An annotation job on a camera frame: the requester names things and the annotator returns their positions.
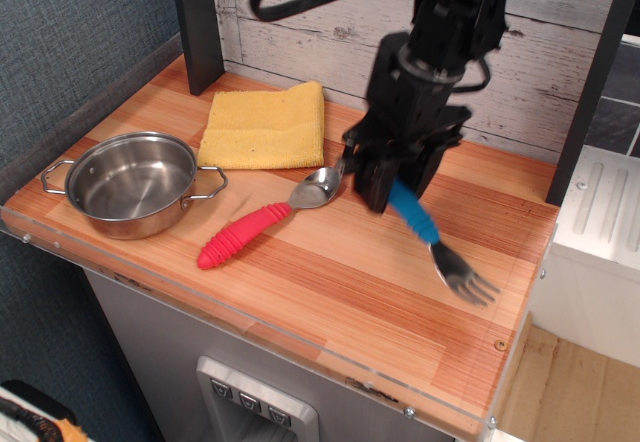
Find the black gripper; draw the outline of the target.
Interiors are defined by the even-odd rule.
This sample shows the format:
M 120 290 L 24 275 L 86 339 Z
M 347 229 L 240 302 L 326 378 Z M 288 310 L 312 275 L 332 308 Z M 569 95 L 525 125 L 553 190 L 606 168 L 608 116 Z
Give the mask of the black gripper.
M 385 211 L 398 171 L 420 198 L 445 151 L 459 144 L 471 111 L 448 100 L 460 78 L 441 77 L 414 59 L 408 33 L 382 39 L 366 92 L 366 115 L 343 135 L 345 170 L 354 172 L 355 191 L 370 211 Z

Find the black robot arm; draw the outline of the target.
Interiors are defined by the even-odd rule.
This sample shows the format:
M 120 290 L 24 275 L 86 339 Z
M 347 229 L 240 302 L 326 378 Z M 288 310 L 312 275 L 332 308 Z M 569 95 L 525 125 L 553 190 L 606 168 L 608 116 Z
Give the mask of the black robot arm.
M 395 180 L 422 195 L 459 144 L 472 112 L 448 100 L 490 81 L 485 56 L 507 29 L 506 1 L 415 0 L 412 29 L 381 40 L 368 110 L 343 135 L 345 170 L 371 211 L 384 212 Z

